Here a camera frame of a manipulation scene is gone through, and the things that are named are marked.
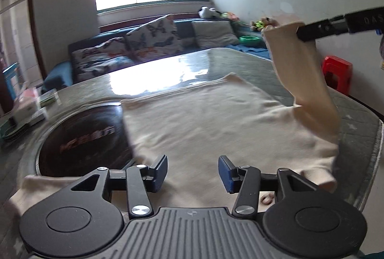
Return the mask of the cream sweatshirt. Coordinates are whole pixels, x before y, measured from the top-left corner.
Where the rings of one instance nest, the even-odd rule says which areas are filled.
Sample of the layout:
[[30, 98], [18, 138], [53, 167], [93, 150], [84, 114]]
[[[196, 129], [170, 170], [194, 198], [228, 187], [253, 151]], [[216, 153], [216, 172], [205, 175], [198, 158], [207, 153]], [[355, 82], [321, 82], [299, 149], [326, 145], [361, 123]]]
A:
[[298, 39], [303, 22], [268, 26], [270, 63], [293, 95], [285, 106], [235, 73], [186, 88], [133, 95], [122, 102], [134, 153], [148, 163], [169, 158], [155, 206], [231, 206], [217, 174], [220, 155], [264, 173], [292, 169], [333, 192], [340, 117], [320, 70], [314, 42]]

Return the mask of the black round induction cooktop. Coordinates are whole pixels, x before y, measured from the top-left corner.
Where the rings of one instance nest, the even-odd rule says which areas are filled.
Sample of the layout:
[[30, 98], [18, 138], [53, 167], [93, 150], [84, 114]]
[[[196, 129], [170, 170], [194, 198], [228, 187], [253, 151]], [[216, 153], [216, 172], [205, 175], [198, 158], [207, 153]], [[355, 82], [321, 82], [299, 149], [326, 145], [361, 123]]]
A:
[[97, 169], [123, 169], [133, 150], [119, 102], [96, 104], [70, 113], [43, 135], [36, 172], [49, 177], [78, 177]]

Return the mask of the red plastic stool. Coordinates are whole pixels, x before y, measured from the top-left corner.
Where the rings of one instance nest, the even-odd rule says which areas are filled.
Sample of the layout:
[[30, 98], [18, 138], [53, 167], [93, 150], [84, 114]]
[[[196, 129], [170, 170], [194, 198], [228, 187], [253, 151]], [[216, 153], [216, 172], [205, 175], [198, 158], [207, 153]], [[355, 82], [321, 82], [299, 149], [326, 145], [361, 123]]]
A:
[[322, 63], [322, 72], [329, 87], [349, 95], [353, 75], [352, 63], [334, 55], [326, 56]]

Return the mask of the colourful plush toys pile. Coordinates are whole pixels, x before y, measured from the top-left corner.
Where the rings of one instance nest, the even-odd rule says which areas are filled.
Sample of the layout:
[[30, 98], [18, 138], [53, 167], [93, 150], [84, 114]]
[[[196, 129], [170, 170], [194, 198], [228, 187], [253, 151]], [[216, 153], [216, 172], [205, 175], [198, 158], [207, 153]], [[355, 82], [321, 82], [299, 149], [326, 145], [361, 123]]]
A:
[[277, 27], [278, 25], [279, 23], [275, 19], [269, 18], [269, 17], [263, 17], [259, 21], [252, 21], [250, 24], [250, 29], [252, 31], [261, 32], [267, 26]]

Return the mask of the white box on table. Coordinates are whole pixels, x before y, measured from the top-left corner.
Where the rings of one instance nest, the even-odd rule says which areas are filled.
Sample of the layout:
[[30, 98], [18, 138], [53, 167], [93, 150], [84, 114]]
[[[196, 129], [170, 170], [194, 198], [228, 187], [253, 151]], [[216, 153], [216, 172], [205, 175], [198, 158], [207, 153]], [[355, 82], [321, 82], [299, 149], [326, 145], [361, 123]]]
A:
[[18, 127], [28, 125], [28, 126], [34, 126], [35, 124], [47, 119], [47, 110], [45, 107], [35, 111], [33, 114], [30, 115], [22, 115], [21, 112], [17, 112], [13, 114], [13, 119], [16, 122]]

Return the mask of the green booklet on table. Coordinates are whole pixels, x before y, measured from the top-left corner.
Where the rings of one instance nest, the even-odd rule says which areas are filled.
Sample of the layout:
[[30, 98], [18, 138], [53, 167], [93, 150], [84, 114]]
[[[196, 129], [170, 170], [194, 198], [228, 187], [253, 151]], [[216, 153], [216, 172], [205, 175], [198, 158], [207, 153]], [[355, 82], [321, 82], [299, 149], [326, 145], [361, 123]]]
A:
[[39, 96], [39, 103], [41, 108], [47, 107], [54, 103], [60, 104], [58, 91], [56, 89], [52, 89], [42, 94], [41, 96]]

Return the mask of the green bowl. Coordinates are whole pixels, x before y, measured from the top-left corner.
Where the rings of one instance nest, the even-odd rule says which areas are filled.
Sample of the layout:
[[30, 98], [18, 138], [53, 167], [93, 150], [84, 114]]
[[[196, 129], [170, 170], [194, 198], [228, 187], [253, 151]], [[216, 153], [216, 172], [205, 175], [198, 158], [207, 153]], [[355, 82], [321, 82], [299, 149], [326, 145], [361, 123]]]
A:
[[261, 39], [258, 36], [242, 36], [239, 37], [239, 41], [244, 46], [250, 47], [250, 48], [261, 48], [263, 45], [263, 39]]

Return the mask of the left butterfly pillow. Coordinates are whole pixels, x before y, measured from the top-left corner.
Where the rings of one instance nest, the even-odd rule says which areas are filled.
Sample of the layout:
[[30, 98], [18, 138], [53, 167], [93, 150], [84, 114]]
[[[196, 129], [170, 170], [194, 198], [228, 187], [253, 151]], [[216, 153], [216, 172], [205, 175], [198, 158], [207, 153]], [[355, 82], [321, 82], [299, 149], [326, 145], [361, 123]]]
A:
[[72, 53], [73, 71], [78, 82], [133, 66], [123, 37], [112, 38]]

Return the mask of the butterfly pillow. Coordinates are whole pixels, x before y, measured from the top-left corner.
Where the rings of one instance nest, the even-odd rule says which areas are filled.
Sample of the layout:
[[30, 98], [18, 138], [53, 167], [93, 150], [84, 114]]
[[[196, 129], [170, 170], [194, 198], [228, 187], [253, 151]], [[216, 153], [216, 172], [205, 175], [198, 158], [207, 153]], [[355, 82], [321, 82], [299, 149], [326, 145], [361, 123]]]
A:
[[133, 56], [141, 62], [176, 55], [183, 50], [173, 15], [162, 16], [126, 34]]
[[78, 82], [133, 66], [123, 37], [112, 38], [72, 53], [73, 71]]

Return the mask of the blue corner sofa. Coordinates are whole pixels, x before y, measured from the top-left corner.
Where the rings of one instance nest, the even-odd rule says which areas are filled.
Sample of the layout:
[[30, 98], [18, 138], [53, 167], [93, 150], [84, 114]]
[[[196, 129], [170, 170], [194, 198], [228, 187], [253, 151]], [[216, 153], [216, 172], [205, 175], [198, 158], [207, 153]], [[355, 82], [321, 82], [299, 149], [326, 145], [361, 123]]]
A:
[[43, 82], [42, 92], [59, 91], [137, 64], [209, 48], [230, 48], [270, 59], [262, 37], [250, 37], [256, 40], [256, 46], [242, 43], [230, 20], [175, 21], [171, 14], [162, 16], [138, 27], [104, 32], [69, 44], [69, 60], [52, 69]]

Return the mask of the pink tissue box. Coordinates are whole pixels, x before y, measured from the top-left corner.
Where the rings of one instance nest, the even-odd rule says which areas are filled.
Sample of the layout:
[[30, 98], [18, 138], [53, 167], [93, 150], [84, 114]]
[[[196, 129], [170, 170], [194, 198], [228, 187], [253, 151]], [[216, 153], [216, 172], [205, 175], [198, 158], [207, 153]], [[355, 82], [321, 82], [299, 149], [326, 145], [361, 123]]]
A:
[[37, 112], [40, 108], [40, 97], [36, 87], [26, 88], [15, 100], [12, 110], [14, 114], [26, 117]]

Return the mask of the right butterfly pillow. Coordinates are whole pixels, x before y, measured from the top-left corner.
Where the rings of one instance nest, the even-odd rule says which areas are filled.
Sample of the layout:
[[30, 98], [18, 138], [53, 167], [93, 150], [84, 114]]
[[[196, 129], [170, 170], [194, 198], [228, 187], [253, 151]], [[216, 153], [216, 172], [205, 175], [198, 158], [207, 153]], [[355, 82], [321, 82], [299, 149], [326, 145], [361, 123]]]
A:
[[183, 50], [173, 15], [162, 16], [126, 34], [133, 56], [141, 62], [176, 55]]

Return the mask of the grey cushion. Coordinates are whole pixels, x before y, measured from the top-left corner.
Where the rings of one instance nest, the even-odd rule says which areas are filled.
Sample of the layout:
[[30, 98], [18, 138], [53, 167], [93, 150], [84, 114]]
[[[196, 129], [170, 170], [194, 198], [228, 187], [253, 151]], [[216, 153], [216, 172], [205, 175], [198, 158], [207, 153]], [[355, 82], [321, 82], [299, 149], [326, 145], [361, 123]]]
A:
[[196, 42], [201, 49], [240, 43], [229, 21], [193, 21], [192, 26]]

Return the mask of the blue white cabinet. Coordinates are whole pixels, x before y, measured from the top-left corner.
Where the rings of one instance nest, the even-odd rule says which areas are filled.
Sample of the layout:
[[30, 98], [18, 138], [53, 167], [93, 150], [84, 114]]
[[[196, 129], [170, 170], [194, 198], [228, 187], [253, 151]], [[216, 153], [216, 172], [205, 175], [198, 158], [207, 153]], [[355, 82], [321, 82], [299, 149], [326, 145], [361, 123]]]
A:
[[14, 64], [11, 64], [9, 67], [5, 68], [3, 70], [3, 75], [5, 77], [6, 86], [10, 96], [13, 100], [15, 100], [21, 93], [21, 89], [24, 83], [19, 64], [15, 62]]

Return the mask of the panda plush toy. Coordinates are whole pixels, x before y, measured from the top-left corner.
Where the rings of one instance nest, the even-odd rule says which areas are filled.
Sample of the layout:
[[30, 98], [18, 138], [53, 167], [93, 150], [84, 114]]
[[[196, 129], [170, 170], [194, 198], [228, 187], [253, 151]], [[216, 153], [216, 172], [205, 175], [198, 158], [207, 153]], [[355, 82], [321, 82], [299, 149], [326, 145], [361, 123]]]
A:
[[202, 6], [198, 11], [199, 17], [202, 19], [216, 19], [221, 17], [221, 13], [214, 7]]

